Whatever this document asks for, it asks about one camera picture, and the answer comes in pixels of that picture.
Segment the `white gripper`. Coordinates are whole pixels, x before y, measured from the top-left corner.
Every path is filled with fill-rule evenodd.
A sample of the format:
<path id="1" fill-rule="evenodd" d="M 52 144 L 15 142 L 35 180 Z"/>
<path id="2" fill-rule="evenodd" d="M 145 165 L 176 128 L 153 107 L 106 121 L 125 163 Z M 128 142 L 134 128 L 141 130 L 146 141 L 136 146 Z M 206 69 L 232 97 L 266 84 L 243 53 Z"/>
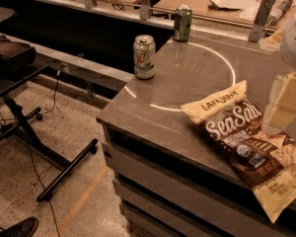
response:
<path id="1" fill-rule="evenodd" d="M 280 28 L 259 44 L 265 51 L 279 51 L 285 63 L 296 68 L 296 13 L 285 28 Z M 283 131 L 296 118 L 296 72 L 277 75 L 265 108 L 262 130 L 266 134 Z"/>

